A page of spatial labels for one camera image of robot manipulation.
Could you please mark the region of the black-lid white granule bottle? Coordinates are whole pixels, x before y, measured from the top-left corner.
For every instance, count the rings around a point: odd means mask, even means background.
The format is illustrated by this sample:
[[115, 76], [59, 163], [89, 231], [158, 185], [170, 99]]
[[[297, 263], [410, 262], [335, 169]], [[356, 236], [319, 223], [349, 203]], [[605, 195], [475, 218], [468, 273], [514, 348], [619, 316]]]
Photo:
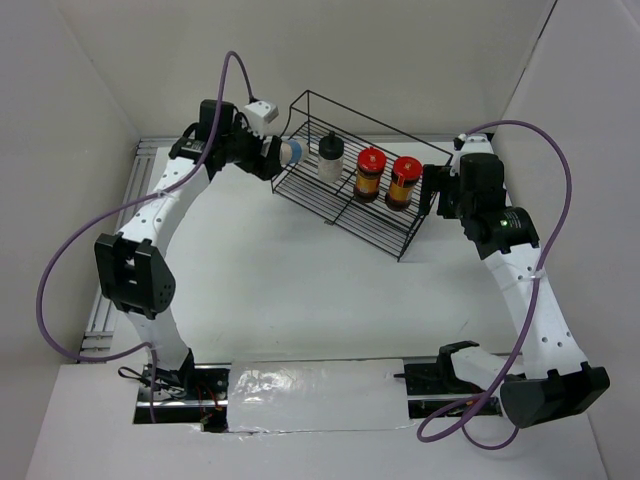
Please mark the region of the black-lid white granule bottle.
[[318, 176], [326, 183], [336, 182], [342, 174], [344, 142], [330, 131], [318, 143]]

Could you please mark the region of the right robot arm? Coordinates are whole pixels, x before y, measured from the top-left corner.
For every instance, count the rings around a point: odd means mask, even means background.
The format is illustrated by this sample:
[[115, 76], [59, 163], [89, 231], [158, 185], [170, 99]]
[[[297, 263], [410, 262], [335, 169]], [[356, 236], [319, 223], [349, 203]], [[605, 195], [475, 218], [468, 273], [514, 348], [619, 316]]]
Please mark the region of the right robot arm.
[[475, 343], [454, 347], [436, 379], [448, 392], [492, 383], [511, 423], [529, 428], [579, 415], [610, 386], [602, 366], [590, 365], [564, 319], [544, 267], [545, 248], [527, 211], [510, 205], [504, 165], [494, 154], [471, 153], [456, 167], [426, 165], [422, 192], [439, 197], [438, 216], [456, 219], [494, 277], [516, 331], [521, 361], [509, 372]]

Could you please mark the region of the silver-lid white granule bottle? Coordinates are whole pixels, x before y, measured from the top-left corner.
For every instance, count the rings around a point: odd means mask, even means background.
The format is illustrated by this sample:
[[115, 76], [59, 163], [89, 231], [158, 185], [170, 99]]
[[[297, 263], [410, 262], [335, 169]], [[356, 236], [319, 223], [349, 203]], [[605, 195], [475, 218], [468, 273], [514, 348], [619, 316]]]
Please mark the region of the silver-lid white granule bottle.
[[267, 145], [263, 147], [263, 152], [268, 154], [272, 146], [279, 147], [278, 158], [282, 167], [302, 163], [309, 154], [308, 145], [298, 139], [282, 140], [273, 136]]

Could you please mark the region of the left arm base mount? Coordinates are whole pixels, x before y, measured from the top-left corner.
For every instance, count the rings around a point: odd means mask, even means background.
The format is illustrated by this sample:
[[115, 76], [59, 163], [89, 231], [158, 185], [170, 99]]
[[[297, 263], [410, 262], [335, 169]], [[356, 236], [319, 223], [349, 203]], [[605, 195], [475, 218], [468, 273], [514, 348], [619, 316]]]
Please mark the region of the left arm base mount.
[[134, 424], [193, 424], [207, 433], [228, 431], [229, 367], [196, 366], [183, 383], [160, 372], [151, 383], [150, 365], [142, 371], [122, 366], [117, 373], [138, 386]]

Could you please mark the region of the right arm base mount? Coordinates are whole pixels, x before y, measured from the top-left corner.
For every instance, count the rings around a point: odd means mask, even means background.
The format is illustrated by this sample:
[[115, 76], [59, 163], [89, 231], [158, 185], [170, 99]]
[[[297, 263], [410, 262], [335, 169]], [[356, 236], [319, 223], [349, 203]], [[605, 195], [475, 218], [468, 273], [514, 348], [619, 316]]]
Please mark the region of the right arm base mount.
[[411, 420], [425, 419], [448, 403], [479, 395], [498, 376], [504, 360], [474, 341], [442, 346], [433, 360], [405, 363], [393, 378], [404, 383]]

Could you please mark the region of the red-lid chili sauce jar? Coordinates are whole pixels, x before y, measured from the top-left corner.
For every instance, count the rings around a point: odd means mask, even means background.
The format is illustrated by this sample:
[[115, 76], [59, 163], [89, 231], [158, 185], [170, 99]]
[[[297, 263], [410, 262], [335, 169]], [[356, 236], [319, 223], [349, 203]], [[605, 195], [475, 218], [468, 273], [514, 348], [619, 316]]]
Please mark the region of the red-lid chili sauce jar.
[[376, 148], [363, 149], [357, 158], [354, 197], [362, 203], [373, 202], [379, 195], [381, 177], [385, 171], [387, 157]]

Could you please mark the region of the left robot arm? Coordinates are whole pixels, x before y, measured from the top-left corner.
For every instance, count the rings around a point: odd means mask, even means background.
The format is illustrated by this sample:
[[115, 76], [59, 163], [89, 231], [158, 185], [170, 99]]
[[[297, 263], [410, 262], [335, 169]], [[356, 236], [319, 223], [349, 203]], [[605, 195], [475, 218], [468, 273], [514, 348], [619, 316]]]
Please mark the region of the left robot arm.
[[103, 296], [126, 316], [140, 340], [151, 344], [149, 362], [176, 399], [193, 394], [198, 376], [170, 309], [176, 281], [166, 251], [189, 207], [225, 165], [262, 180], [281, 172], [281, 141], [266, 139], [277, 116], [277, 106], [265, 100], [251, 99], [242, 109], [226, 101], [202, 101], [198, 121], [172, 145], [153, 199], [116, 234], [102, 234], [94, 244]]

